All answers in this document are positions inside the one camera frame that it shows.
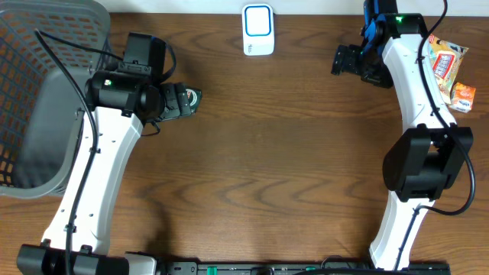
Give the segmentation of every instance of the snack bag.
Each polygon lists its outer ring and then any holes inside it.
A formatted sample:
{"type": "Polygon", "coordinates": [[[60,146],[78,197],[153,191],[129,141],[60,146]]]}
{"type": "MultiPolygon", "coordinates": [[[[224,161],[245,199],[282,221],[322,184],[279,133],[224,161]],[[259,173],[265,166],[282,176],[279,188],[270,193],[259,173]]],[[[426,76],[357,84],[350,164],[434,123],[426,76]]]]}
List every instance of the snack bag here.
{"type": "Polygon", "coordinates": [[[438,83],[443,101],[450,105],[450,91],[452,91],[458,68],[468,48],[441,40],[433,34],[429,36],[428,42],[431,46],[429,59],[435,72],[436,82],[438,83]]]}
{"type": "Polygon", "coordinates": [[[457,82],[452,90],[450,108],[460,112],[469,112],[474,104],[475,88],[457,82]]]}

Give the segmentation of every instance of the gray basket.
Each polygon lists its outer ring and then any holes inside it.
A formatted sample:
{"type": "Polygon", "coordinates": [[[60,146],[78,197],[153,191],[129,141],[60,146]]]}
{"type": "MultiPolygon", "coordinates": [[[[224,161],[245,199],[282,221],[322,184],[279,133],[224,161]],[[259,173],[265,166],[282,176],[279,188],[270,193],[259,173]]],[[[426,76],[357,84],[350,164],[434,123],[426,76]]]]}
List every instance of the gray basket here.
{"type": "MultiPolygon", "coordinates": [[[[97,2],[0,2],[0,195],[19,198],[64,192],[83,122],[73,87],[37,42],[35,28],[110,51],[110,17],[97,2]]],[[[82,89],[109,61],[44,39],[82,89]]]]}

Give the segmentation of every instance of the wooden table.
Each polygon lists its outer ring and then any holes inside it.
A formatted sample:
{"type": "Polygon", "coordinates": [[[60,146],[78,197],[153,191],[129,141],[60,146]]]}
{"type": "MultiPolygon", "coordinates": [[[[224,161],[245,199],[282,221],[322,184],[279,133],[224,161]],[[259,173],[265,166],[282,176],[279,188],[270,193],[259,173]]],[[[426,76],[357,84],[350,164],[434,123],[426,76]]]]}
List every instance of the wooden table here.
{"type": "MultiPolygon", "coordinates": [[[[115,52],[123,51],[129,31],[168,40],[178,59],[171,81],[201,88],[204,99],[197,116],[165,122],[159,136],[136,144],[115,207],[111,255],[367,257],[387,201],[382,160],[402,133],[396,93],[330,74],[337,46],[361,42],[362,17],[275,20],[273,55],[246,57],[239,15],[112,15],[115,52]]],[[[489,19],[448,18],[436,34],[470,47],[458,79],[478,88],[474,110],[453,113],[474,132],[478,192],[464,215],[429,213],[411,259],[447,260],[453,274],[483,274],[489,268],[489,19]]],[[[436,205],[458,208],[467,194],[463,168],[436,205]]],[[[19,247],[40,242],[59,203],[0,198],[2,274],[18,272],[19,247]]]]}

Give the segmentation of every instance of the orange packet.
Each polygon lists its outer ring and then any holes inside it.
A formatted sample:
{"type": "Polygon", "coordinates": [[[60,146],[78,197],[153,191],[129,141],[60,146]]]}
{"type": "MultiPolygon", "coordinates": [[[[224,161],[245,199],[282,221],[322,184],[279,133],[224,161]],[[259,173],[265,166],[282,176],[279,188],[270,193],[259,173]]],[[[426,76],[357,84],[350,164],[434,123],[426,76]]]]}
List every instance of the orange packet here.
{"type": "Polygon", "coordinates": [[[452,104],[450,108],[467,113],[474,104],[475,88],[457,82],[452,89],[452,104]]]}

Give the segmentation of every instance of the white wall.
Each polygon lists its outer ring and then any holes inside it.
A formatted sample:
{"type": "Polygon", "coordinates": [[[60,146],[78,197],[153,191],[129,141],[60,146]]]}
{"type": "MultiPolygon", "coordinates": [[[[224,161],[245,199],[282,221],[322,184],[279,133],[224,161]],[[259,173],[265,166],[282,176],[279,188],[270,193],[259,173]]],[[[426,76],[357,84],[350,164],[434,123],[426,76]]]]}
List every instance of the white wall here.
{"type": "MultiPolygon", "coordinates": [[[[361,15],[364,0],[96,0],[110,12],[240,14],[265,2],[279,15],[361,15]]],[[[399,12],[440,15],[442,0],[397,0],[399,12]]],[[[449,15],[489,16],[489,0],[449,0],[449,15]]]]}

